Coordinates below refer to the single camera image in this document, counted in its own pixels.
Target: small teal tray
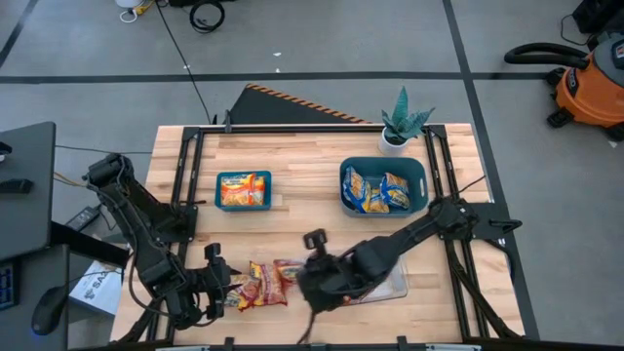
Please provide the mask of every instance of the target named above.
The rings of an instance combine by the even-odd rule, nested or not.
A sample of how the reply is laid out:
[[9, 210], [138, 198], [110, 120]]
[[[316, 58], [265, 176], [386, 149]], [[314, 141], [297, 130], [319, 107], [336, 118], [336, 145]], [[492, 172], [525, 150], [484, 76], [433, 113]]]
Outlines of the small teal tray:
[[[353, 166], [355, 171], [366, 179], [371, 187], [379, 187], [386, 172], [408, 181], [409, 208], [407, 210], [390, 207], [389, 214], [360, 214], [344, 197], [342, 182], [347, 167]], [[422, 164], [409, 157], [350, 157], [340, 165], [340, 199], [342, 209], [350, 216], [366, 218], [401, 218], [424, 209], [429, 202], [427, 177]]]
[[[264, 176], [264, 205], [260, 206], [222, 206], [221, 205], [221, 179], [224, 176], [238, 176], [255, 173], [256, 176]], [[216, 188], [214, 191], [214, 204], [226, 212], [242, 211], [268, 211], [271, 209], [271, 173], [268, 171], [245, 171], [245, 172], [222, 172], [216, 176]]]

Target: concrete floor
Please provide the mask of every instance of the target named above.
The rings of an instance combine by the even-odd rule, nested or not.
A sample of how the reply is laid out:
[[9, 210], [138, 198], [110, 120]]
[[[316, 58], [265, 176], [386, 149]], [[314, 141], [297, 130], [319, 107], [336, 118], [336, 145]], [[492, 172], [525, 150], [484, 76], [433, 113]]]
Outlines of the concrete floor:
[[[371, 0], [240, 0], [224, 4], [225, 24], [210, 35], [194, 32], [181, 9], [163, 11], [195, 74], [275, 73], [278, 68], [282, 73], [459, 73], [445, 9], [451, 4], [469, 64], [461, 72], [485, 73], [549, 69], [506, 65], [502, 57], [526, 42], [565, 44], [559, 21], [578, 3], [389, 0], [380, 6]], [[27, 7], [33, 11], [24, 16]], [[155, 8], [132, 24], [119, 21], [120, 11], [112, 0], [0, 2], [0, 46], [9, 43], [0, 54], [0, 130], [52, 120], [59, 144], [140, 151], [150, 150], [159, 125], [205, 123], [187, 82], [63, 83], [75, 76], [185, 74]], [[23, 29], [11, 45], [7, 40], [20, 19]], [[566, 24], [571, 38], [583, 39], [572, 21]], [[61, 79], [26, 84], [24, 77], [32, 76]], [[9, 84], [7, 77], [21, 78]], [[412, 106], [438, 107], [431, 122], [481, 118], [471, 112], [474, 105], [459, 74], [441, 80], [267, 79], [255, 81], [370, 121], [380, 121], [380, 110], [392, 108], [402, 85]], [[209, 110], [220, 116], [249, 83], [224, 81], [227, 76], [210, 80], [198, 83], [199, 90]], [[550, 130], [544, 118], [554, 104], [541, 81], [474, 84], [510, 213], [525, 223], [516, 236], [541, 338], [624, 344], [624, 255], [618, 240], [624, 226], [618, 211], [624, 200], [624, 146], [613, 147], [594, 128]], [[79, 178], [100, 157], [58, 150], [56, 170]], [[145, 179], [149, 157], [131, 157], [137, 178]], [[83, 189], [55, 184], [57, 221], [96, 203]], [[107, 235], [103, 228], [97, 223], [92, 230]], [[73, 275], [88, 263], [75, 257]], [[112, 320], [76, 311], [70, 346], [105, 342]]]

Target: shop vacuum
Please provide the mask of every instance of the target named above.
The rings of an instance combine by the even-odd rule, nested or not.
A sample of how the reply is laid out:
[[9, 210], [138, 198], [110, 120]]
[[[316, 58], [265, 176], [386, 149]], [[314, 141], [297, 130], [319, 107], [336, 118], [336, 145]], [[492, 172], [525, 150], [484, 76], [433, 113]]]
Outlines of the shop vacuum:
[[560, 128], [571, 121], [586, 123], [624, 140], [624, 35], [611, 34], [589, 55], [559, 44], [526, 44], [507, 53], [505, 62], [566, 66], [546, 75], [559, 107], [548, 116], [548, 124]]

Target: butcher block tabletop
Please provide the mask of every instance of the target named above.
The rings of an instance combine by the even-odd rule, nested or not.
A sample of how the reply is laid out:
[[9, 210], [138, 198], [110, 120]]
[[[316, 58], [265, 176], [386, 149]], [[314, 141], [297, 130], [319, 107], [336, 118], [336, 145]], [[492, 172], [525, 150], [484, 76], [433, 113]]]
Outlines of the butcher block tabletop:
[[[469, 124], [446, 124], [457, 184], [463, 188], [484, 174], [477, 143]], [[170, 202], [181, 145], [183, 126], [160, 127], [147, 175], [146, 188], [160, 201]], [[277, 258], [304, 258], [302, 236], [317, 228], [328, 233], [328, 250], [335, 253], [377, 235], [389, 235], [426, 213], [408, 218], [356, 218], [340, 207], [339, 166], [352, 156], [382, 156], [377, 149], [379, 133], [280, 133], [209, 134], [203, 144], [195, 201], [199, 214], [195, 240], [186, 257], [187, 268], [206, 266], [204, 247], [221, 244], [221, 254], [234, 269], [249, 272], [250, 260], [272, 263]], [[194, 140], [186, 161], [181, 198], [190, 178]], [[444, 169], [442, 150], [436, 155]], [[424, 138], [409, 142], [404, 154], [425, 168], [429, 199], [434, 198]], [[226, 213], [215, 206], [216, 176], [221, 172], [269, 171], [272, 174], [272, 208], [268, 212]], [[442, 172], [445, 193], [449, 194]], [[488, 202], [485, 181], [462, 196], [469, 202]], [[461, 254], [457, 243], [457, 252]], [[473, 241], [472, 250], [481, 291], [507, 325], [522, 334], [523, 324], [504, 253]], [[316, 318], [310, 342], [396, 343], [398, 335], [409, 342], [459, 342], [449, 265], [444, 243], [431, 237], [404, 256], [409, 292], [406, 297], [342, 307]], [[128, 277], [115, 318], [111, 340], [123, 336], [140, 316], [128, 291]], [[143, 302], [148, 295], [135, 275], [134, 287]], [[288, 306], [256, 307], [239, 312], [226, 308], [225, 317], [207, 328], [175, 331], [175, 344], [223, 344], [232, 336], [236, 344], [294, 344], [307, 327], [310, 309], [297, 287], [287, 290]], [[465, 293], [470, 327], [477, 323], [470, 296]], [[203, 296], [202, 303], [208, 299]], [[161, 318], [157, 338], [165, 337]]]

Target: snack bag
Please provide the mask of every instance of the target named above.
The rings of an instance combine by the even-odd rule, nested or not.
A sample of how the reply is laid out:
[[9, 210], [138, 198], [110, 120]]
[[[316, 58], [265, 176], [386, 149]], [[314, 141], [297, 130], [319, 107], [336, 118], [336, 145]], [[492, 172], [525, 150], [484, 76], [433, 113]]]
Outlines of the snack bag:
[[280, 274], [273, 265], [250, 262], [252, 277], [260, 280], [260, 293], [253, 301], [253, 306], [267, 306], [282, 303], [288, 305]]
[[241, 284], [241, 286], [227, 293], [225, 306], [237, 307], [239, 311], [252, 307], [260, 293], [260, 281], [252, 276], [240, 274], [232, 276], [230, 284]]
[[386, 173], [381, 179], [381, 198], [393, 207], [408, 209], [410, 207], [410, 194], [408, 193], [408, 181]]
[[371, 184], [368, 183], [361, 175], [355, 172], [352, 166], [349, 166], [342, 181], [342, 192], [344, 197], [355, 206], [360, 214], [369, 211], [371, 204]]
[[370, 192], [370, 208], [369, 214], [388, 214], [390, 212], [390, 208], [388, 208], [388, 204], [383, 201], [381, 197], [381, 191], [379, 189], [373, 189]]
[[285, 285], [296, 284], [296, 273], [303, 267], [303, 261], [294, 259], [275, 259], [273, 265]]
[[259, 176], [253, 182], [253, 204], [264, 205], [264, 176]]
[[224, 176], [221, 179], [222, 206], [250, 206], [254, 203], [255, 174]]

